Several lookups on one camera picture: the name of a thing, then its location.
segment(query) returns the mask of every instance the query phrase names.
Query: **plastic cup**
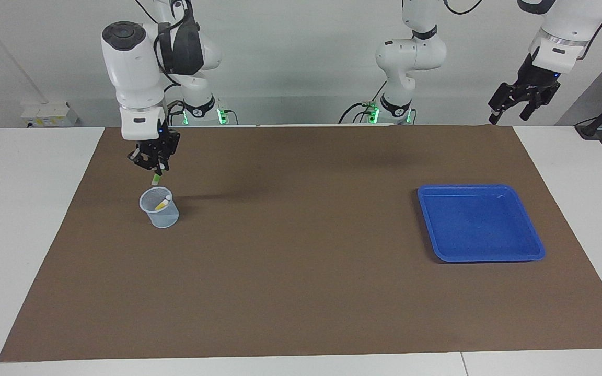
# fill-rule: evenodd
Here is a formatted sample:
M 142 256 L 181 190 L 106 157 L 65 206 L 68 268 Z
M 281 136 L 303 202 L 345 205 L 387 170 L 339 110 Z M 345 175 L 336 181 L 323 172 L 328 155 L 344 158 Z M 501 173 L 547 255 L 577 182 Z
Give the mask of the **plastic cup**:
M 167 196 L 170 197 L 169 204 L 165 207 L 155 210 Z M 150 190 L 143 192 L 141 199 L 138 200 L 138 206 L 148 214 L 150 221 L 156 228 L 169 228 L 178 220 L 178 208 L 173 202 L 171 191 L 164 186 L 153 186 Z

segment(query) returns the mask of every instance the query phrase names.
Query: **tabletop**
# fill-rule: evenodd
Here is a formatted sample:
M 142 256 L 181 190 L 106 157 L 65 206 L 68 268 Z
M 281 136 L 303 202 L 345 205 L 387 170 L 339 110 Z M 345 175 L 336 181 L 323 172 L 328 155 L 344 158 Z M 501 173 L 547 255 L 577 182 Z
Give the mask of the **tabletop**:
M 0 129 L 0 350 L 102 131 Z M 602 145 L 582 140 L 572 128 L 517 127 L 515 131 L 602 280 Z M 602 349 L 0 363 L 0 374 L 473 376 L 596 374 L 599 370 Z

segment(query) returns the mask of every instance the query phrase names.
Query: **yellow marker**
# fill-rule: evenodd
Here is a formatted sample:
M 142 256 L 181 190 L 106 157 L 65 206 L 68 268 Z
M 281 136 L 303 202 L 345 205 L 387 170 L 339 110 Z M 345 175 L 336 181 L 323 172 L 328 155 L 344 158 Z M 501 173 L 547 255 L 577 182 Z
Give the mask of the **yellow marker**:
M 155 207 L 155 210 L 161 210 L 161 209 L 163 209 L 163 208 L 164 208 L 166 205 L 169 205 L 169 200 L 167 200 L 167 199 L 165 199 L 165 200 L 162 200 L 162 202 L 160 202 L 160 203 L 159 203 L 159 205 L 157 205 L 157 206 Z

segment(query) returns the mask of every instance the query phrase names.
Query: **blue tray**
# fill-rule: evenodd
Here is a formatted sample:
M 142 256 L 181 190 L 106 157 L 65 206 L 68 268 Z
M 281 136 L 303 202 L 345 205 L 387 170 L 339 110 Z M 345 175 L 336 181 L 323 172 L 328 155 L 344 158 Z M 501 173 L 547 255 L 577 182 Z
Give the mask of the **blue tray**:
M 535 261 L 545 249 L 508 185 L 425 185 L 418 197 L 433 252 L 447 262 Z

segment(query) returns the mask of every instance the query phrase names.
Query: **green light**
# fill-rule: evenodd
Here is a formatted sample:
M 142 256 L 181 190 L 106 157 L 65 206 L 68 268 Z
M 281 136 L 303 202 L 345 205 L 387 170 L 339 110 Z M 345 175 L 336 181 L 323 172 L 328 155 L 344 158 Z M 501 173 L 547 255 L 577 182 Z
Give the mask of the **green light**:
M 378 115 L 380 115 L 380 109 L 378 109 L 377 105 L 372 106 L 373 110 L 371 111 L 370 115 L 368 115 L 368 122 L 370 122 L 370 124 L 375 124 L 378 122 Z
M 229 118 L 223 110 L 217 109 L 217 117 L 219 119 L 220 125 L 229 124 Z

